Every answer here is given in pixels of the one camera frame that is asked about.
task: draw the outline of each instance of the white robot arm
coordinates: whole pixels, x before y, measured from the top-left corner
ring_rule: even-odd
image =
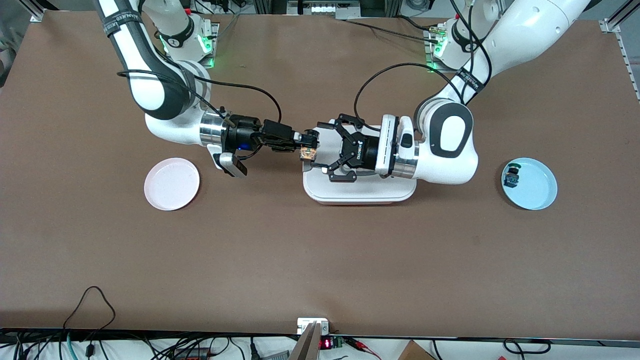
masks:
[[[93,0],[104,32],[111,40],[129,78],[131,95],[146,113],[154,135],[177,143],[206,147],[216,165],[233,177],[246,167],[237,150],[315,149],[313,131],[300,134],[279,121],[231,115],[224,108],[202,108],[211,93],[209,73],[197,61],[212,51],[206,28],[209,20],[187,15],[178,0]],[[144,9],[167,46],[171,59],[161,56],[145,29]]]
[[[466,9],[472,3],[490,9],[493,1],[468,1]],[[409,117],[384,116],[376,173],[440,184],[469,181],[476,172],[478,156],[473,143],[474,119],[465,104],[490,77],[546,51],[588,3],[589,0],[515,0],[483,41],[490,63],[482,51],[475,51],[472,71],[471,62],[466,61],[450,85],[418,106],[414,119],[423,134],[421,140],[413,138]],[[465,84],[467,89],[461,99],[459,94]]]

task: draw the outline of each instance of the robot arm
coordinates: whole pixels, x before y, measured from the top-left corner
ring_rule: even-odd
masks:
[[[158,11],[163,2],[148,0],[145,9],[153,15],[154,23],[170,24],[168,30],[184,34],[193,21],[189,19],[177,1],[165,2],[164,11]],[[207,72],[192,61],[171,64],[164,61],[154,51],[147,30],[138,12],[138,0],[94,0],[103,28],[125,70],[146,70],[161,74],[163,81],[150,74],[131,74],[129,88],[138,106],[148,115],[159,120],[170,120],[183,114],[197,102],[188,89],[204,96],[207,87],[196,82],[193,75],[207,76]]]
[[[490,8],[493,1],[478,0],[476,3],[475,6],[487,9],[485,4]],[[514,1],[483,41],[491,59],[491,77],[545,52],[588,3],[589,0]],[[392,174],[411,175],[413,179],[441,184],[463,184],[471,179],[476,172],[478,156],[473,144],[474,119],[465,104],[484,88],[488,77],[487,59],[478,49],[474,51],[473,71],[471,62],[467,61],[453,77],[452,85],[445,86],[417,108],[415,123],[423,138],[413,141],[411,156],[397,151],[395,164],[401,164],[409,171],[401,174],[394,166]],[[458,93],[462,93],[465,83],[467,88],[461,100]],[[410,125],[406,120],[408,118],[403,122],[404,127]],[[401,149],[402,139],[397,142]]]
[[[322,167],[323,171],[326,169],[330,181],[331,175],[338,179],[333,181],[356,180],[356,172],[345,177],[332,173],[332,169],[346,164],[352,169],[373,170],[381,177],[422,179],[439,184],[466,183],[475,174],[478,164],[473,142],[474,118],[466,103],[484,88],[490,77],[533,60],[546,51],[573,24],[588,3],[589,0],[515,0],[489,31],[494,18],[497,18],[492,10],[495,0],[467,1],[464,15],[468,17],[473,4],[472,21],[477,21],[480,27],[480,34],[476,35],[480,40],[486,35],[482,43],[491,59],[492,70],[480,49],[474,51],[473,67],[469,54],[459,51],[457,54],[464,61],[461,61],[462,66],[451,79],[451,84],[416,109],[414,119],[417,130],[422,134],[420,140],[414,137],[414,123],[409,117],[385,115],[379,136],[358,132],[359,135],[346,136],[338,122],[348,123],[356,129],[362,128],[363,124],[358,123],[359,119],[344,114],[333,124],[319,124],[320,127],[337,128],[339,133],[342,131],[343,140],[340,159],[336,163],[316,166]],[[458,20],[452,19],[447,23],[447,38],[468,37],[466,28],[463,31],[461,26],[458,27]],[[458,47],[464,45],[464,39],[457,44]]]
[[[200,97],[210,96],[209,73],[197,61],[212,52],[206,37],[209,20],[187,15],[178,0],[146,0],[142,8],[158,28],[171,61],[156,52],[140,15],[140,1],[93,0],[105,34],[128,73],[131,95],[146,113],[154,135],[177,143],[206,147],[217,168],[244,177],[246,167],[237,150],[274,151],[299,148],[313,152],[317,135],[300,134],[279,122],[231,115],[224,108],[203,109]]]

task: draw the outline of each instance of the black strap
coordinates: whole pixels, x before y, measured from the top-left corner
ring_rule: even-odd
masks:
[[[461,67],[458,71],[456,71],[456,76],[460,79],[464,80],[468,86],[471,86],[475,92],[480,92],[484,89],[484,84],[477,77],[473,76],[467,69]]]
[[[182,47],[184,42],[189,40],[189,38],[193,35],[195,25],[193,23],[193,19],[190,16],[187,16],[187,20],[189,21],[187,27],[178,34],[169,36],[167,34],[159,33],[165,44],[169,45],[170,47]]]
[[[110,37],[113,33],[120,31],[120,26],[131,21],[142,23],[142,16],[134,10],[121,10],[105,17],[102,20],[102,28],[107,37]]]

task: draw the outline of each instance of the metal frame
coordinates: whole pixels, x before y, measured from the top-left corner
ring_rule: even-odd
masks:
[[[620,24],[627,20],[631,14],[640,8],[640,0],[628,0],[619,7],[610,17],[600,21],[600,28],[604,33],[619,33]]]
[[[322,332],[322,322],[308,323],[288,360],[317,360]]]
[[[45,9],[35,0],[18,0],[18,3],[31,14],[31,22],[42,22]]]

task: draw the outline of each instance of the light blue plate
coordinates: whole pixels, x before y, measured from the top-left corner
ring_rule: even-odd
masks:
[[[504,177],[510,164],[519,164],[518,185],[514,188],[504,186]],[[509,161],[502,171],[502,189],[509,200],[521,208],[542,210],[551,205],[558,194],[558,184],[554,173],[536,159],[518,158]]]

